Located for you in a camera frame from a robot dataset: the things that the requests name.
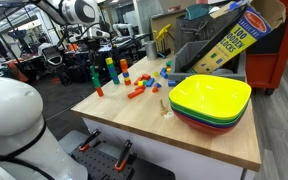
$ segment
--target wooden tabletop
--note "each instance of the wooden tabletop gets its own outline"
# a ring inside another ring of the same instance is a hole
[[[155,71],[159,72],[168,60],[142,59],[129,69],[132,83],[144,73],[152,76]],[[167,86],[166,79],[156,78],[155,82],[163,86],[158,93],[152,93],[152,88],[146,88],[143,94],[133,99],[128,99],[127,94],[135,86],[125,86],[121,75],[119,79],[120,85],[114,85],[111,81],[102,87],[105,94],[103,97],[95,92],[72,110],[100,123],[246,169],[259,170],[261,160],[251,102],[231,132],[214,137],[191,128],[177,117],[165,120],[160,116],[159,99],[163,99],[164,106],[171,111],[168,94],[172,88]]]

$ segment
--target bowl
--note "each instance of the bowl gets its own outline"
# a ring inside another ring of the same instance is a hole
[[[242,81],[193,75],[173,88],[169,98],[184,108],[225,121],[238,116],[250,95],[251,87]]]
[[[229,127],[232,127],[236,123],[239,122],[239,120],[241,119],[241,117],[243,117],[243,114],[244,114],[244,111],[243,111],[236,119],[234,119],[234,121],[232,121],[230,123],[214,123],[214,122],[210,122],[210,121],[207,121],[207,120],[202,120],[202,119],[190,116],[189,114],[185,114],[185,113],[177,110],[174,107],[172,107],[172,110],[175,111],[178,114],[181,114],[182,116],[185,116],[185,117],[191,119],[191,120],[198,121],[199,123],[203,123],[203,124],[206,124],[208,126],[215,127],[215,128],[229,128]]]
[[[236,116],[234,117],[233,119],[217,119],[217,118],[213,118],[213,117],[209,117],[209,116],[206,116],[204,114],[201,114],[201,113],[198,113],[198,112],[195,112],[195,111],[192,111],[190,109],[187,109],[185,107],[182,107],[174,102],[172,102],[172,100],[170,100],[170,104],[173,108],[175,108],[176,110],[184,113],[184,114],[188,114],[192,117],[195,117],[195,118],[198,118],[198,119],[201,119],[201,120],[204,120],[204,121],[209,121],[209,122],[213,122],[213,123],[231,123],[232,121],[236,120],[236,118],[238,116],[240,116],[240,114],[247,108],[248,106],[248,103],[246,103],[246,105],[244,106],[244,108],[242,109],[242,111]]]
[[[204,133],[210,134],[210,135],[214,135],[214,136],[228,133],[236,126],[236,124],[235,124],[234,126],[229,127],[229,128],[215,128],[215,127],[212,127],[212,126],[208,126],[206,124],[199,123],[198,121],[191,120],[191,119],[189,119],[189,118],[187,118],[185,116],[182,116],[181,114],[179,114],[179,113],[177,113],[175,111],[174,111],[174,114],[181,121],[183,121],[184,123],[188,124],[192,128],[197,129],[199,131],[202,131]]]

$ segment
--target plastic bin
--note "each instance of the plastic bin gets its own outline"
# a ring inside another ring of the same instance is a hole
[[[174,80],[177,83],[184,80],[186,77],[194,75],[192,73],[181,72],[181,68],[186,65],[192,57],[202,49],[207,41],[197,41],[186,43],[174,56],[172,60],[171,72],[168,75],[170,80]],[[245,61],[246,55],[243,51],[238,56],[235,56],[232,60],[223,65],[223,68],[230,69],[232,73],[216,73],[212,75],[232,78],[245,82]]]

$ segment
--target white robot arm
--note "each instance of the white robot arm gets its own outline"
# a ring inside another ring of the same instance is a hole
[[[114,31],[117,33],[118,37],[121,37],[122,34],[121,32],[118,30],[118,28],[120,29],[128,29],[128,32],[130,33],[130,36],[133,37],[134,36],[134,31],[133,31],[133,25],[132,24],[113,24],[113,29]]]
[[[92,39],[109,38],[99,29],[99,12],[96,0],[30,0],[59,25],[84,24]]]

